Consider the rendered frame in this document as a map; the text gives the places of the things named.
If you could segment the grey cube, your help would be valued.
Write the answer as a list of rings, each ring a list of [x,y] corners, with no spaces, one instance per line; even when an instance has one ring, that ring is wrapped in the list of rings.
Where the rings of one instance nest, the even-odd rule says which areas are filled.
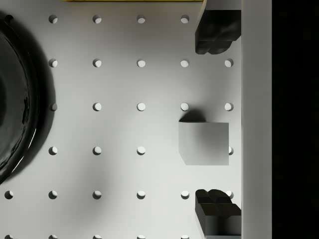
[[[178,149],[186,165],[228,165],[229,124],[179,122]]]

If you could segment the yellow basket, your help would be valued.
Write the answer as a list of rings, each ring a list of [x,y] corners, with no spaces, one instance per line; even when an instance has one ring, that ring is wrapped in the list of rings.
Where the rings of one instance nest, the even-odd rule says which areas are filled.
[[[106,2],[111,2],[111,1],[115,1],[115,2],[117,2],[117,1],[121,1],[121,2],[126,2],[126,1],[154,1],[154,2],[158,2],[158,1],[163,1],[163,2],[166,2],[166,1],[177,1],[177,2],[188,2],[188,1],[190,1],[190,2],[192,2],[192,1],[194,1],[194,2],[203,2],[203,1],[205,1],[205,0],[62,0],[62,1],[106,1]]]

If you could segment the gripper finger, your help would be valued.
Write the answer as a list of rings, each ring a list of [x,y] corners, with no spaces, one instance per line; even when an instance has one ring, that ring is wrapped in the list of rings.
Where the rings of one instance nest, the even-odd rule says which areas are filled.
[[[204,236],[241,236],[241,209],[225,192],[198,189],[195,212]]]
[[[241,36],[241,10],[205,10],[195,32],[195,52],[217,55]]]

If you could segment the black plate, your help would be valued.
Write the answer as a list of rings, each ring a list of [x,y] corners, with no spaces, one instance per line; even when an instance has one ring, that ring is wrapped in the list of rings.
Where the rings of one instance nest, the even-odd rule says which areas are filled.
[[[0,11],[0,185],[36,157],[50,132],[53,76],[35,36]]]

